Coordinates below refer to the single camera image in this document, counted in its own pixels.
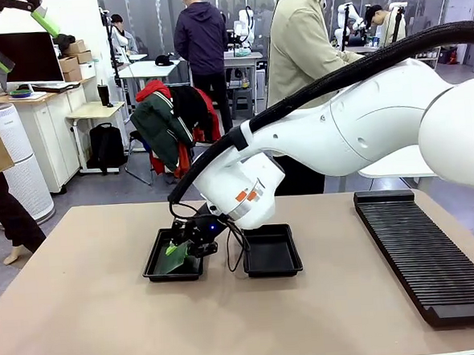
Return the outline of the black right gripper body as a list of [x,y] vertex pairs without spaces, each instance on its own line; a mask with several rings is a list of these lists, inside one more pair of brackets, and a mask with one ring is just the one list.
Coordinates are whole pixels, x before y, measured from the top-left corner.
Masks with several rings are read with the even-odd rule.
[[227,228],[216,216],[192,216],[190,219],[175,219],[172,222],[172,244],[180,246],[182,243],[192,244],[211,243]]

